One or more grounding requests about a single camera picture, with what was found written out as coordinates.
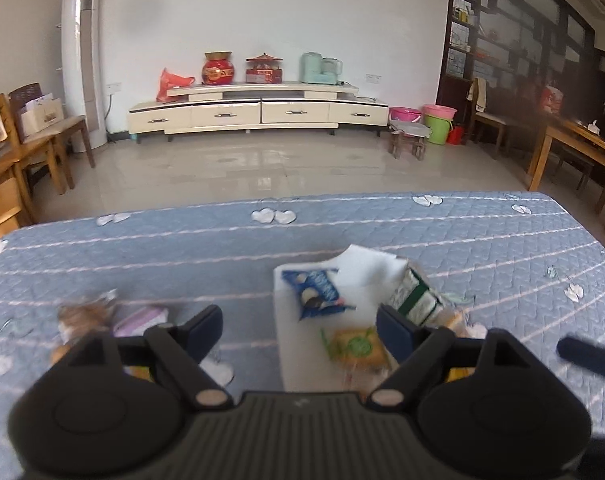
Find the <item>mattress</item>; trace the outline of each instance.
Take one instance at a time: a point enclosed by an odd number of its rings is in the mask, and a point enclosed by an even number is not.
[[[255,210],[292,210],[289,225]],[[0,479],[20,466],[6,435],[13,403],[60,343],[57,307],[117,289],[119,316],[162,305],[176,323],[221,306],[219,353],[229,390],[278,390],[273,270],[326,260],[351,244],[419,262],[460,298],[471,322],[510,330],[587,406],[605,434],[605,380],[556,356],[567,333],[605,344],[605,249],[542,194],[374,194],[218,203],[134,212],[98,225],[77,219],[22,229],[0,255]]]

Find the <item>tiled floor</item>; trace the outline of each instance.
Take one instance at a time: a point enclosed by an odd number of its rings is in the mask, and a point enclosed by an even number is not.
[[[430,144],[425,160],[400,160],[371,131],[272,130],[147,136],[96,150],[96,168],[72,158],[76,189],[57,195],[49,179],[36,186],[43,221],[109,212],[250,198],[357,192],[443,190],[522,191],[525,160],[493,160],[484,147]],[[605,245],[604,220],[593,205],[601,188],[575,195],[579,174],[569,165],[541,191],[558,200]]]

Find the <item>wall socket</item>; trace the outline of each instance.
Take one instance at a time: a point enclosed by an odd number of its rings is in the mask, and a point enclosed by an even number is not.
[[[122,90],[122,83],[111,83],[106,86],[106,94],[114,95]]]

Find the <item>floor-standing air conditioner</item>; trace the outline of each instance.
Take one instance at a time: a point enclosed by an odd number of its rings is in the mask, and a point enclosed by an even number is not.
[[[99,8],[100,0],[62,0],[62,76],[67,115],[87,118],[92,148],[106,142]],[[76,153],[85,150],[80,138],[73,140],[73,149]]]

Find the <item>small stool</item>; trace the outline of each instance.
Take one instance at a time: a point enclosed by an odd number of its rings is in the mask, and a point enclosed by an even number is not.
[[[400,158],[403,144],[411,145],[411,153],[418,160],[425,158],[426,140],[431,134],[431,129],[424,124],[391,121],[389,130],[389,152],[394,158]]]

